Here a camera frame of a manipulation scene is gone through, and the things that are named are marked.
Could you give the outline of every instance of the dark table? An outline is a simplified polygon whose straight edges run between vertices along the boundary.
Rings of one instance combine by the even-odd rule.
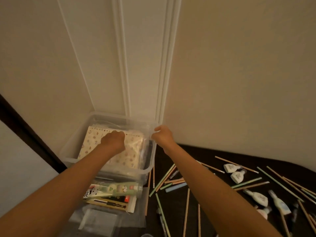
[[[269,171],[266,166],[271,167],[274,171],[278,172],[280,175],[285,176],[292,181],[301,184],[303,187],[310,189],[311,191],[316,192],[316,173],[306,169],[305,167],[301,167],[292,163],[259,158],[254,156],[240,155],[234,153],[228,153],[224,151],[216,151],[198,147],[191,147],[181,145],[193,158],[196,160],[218,168],[220,170],[223,169],[223,165],[226,162],[216,159],[214,156],[219,156],[224,159],[230,160],[232,162],[238,163],[240,165],[244,165],[253,170],[258,170],[256,167],[259,166],[284,186],[289,188],[295,194],[300,196],[305,203],[303,203],[305,209],[308,212],[316,213],[316,205],[305,197],[303,197],[300,193],[286,184],[283,180],[281,180],[278,176]],[[156,172],[156,184],[161,180],[161,178],[165,175],[168,169],[173,164],[172,160],[164,153],[163,149],[157,146],[156,157],[155,157],[155,172]],[[223,174],[218,171],[214,172],[219,178],[224,180],[228,185],[233,186],[235,183],[230,178],[230,174]],[[269,184],[265,184],[258,187],[253,187],[250,190],[262,193],[263,195],[269,198],[269,206],[272,207],[272,212],[268,216],[268,221],[283,235],[286,236],[286,233],[283,229],[282,220],[279,214],[279,211],[274,206],[272,198],[268,194],[268,190],[273,190],[275,194],[282,199],[288,206],[290,204],[295,203],[297,200],[294,196],[280,187],[277,183],[271,180],[269,177],[264,175],[259,171],[259,174],[248,171],[245,174],[243,181],[248,181],[257,177],[262,177],[262,180],[256,181],[251,184],[270,181]],[[186,204],[186,196],[187,196],[188,187],[182,187],[175,191],[171,191],[166,193],[164,190],[158,191],[159,199],[165,214],[166,221],[168,223],[170,235],[172,237],[182,236],[183,234],[183,223],[184,223],[184,212],[185,212],[185,204]],[[243,193],[242,191],[238,191],[240,195],[242,195],[252,206],[257,203],[248,195]],[[117,234],[119,236],[141,236],[142,234],[148,233],[154,237],[163,236],[162,227],[160,225],[159,219],[156,215],[157,210],[157,200],[155,195],[152,195],[149,198],[148,202],[148,212],[146,217],[147,227],[146,228],[120,228],[117,230]],[[198,236],[198,202],[192,195],[190,194],[190,202],[189,202],[189,211],[188,211],[188,219],[187,219],[187,227],[186,227],[186,236]],[[287,221],[290,221],[290,216],[285,217]],[[306,237],[315,237],[315,234],[310,227],[307,219],[303,213],[303,211],[299,208],[298,218],[296,224],[294,226],[293,231],[294,237],[306,236]],[[207,219],[205,213],[201,209],[201,236],[215,236],[215,229],[212,224]]]

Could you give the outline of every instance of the clear plastic storage box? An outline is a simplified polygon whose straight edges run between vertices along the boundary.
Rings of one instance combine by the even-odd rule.
[[[122,165],[105,165],[99,171],[97,177],[113,180],[114,182],[136,181],[145,184],[149,171],[154,166],[156,143],[150,140],[154,133],[156,122],[139,121],[125,116],[91,112],[86,120],[74,132],[69,141],[61,149],[59,158],[70,167],[79,161],[78,155],[85,139],[89,126],[106,127],[122,131],[140,131],[144,134],[146,148],[141,151],[142,163],[139,168],[129,168]]]

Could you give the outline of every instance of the spiral notebook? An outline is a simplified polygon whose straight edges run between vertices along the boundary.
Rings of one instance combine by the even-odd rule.
[[[86,137],[81,146],[78,159],[82,159],[101,143],[101,138],[112,131],[121,131],[110,128],[89,126]],[[125,134],[125,150],[111,158],[106,165],[122,165],[139,169],[143,164],[141,150],[144,147],[144,135],[140,131],[123,131]]]

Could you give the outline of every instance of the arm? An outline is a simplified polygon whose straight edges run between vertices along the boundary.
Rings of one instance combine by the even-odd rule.
[[[124,133],[113,131],[91,153],[0,218],[2,236],[56,236],[104,164],[122,152]]]
[[[220,237],[281,237],[242,196],[177,145],[168,127],[155,131],[152,138],[173,160]]]

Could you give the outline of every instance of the left hand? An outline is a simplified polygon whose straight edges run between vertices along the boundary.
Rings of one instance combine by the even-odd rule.
[[[107,146],[113,150],[113,156],[125,150],[125,134],[123,131],[112,131],[101,139],[101,146]]]

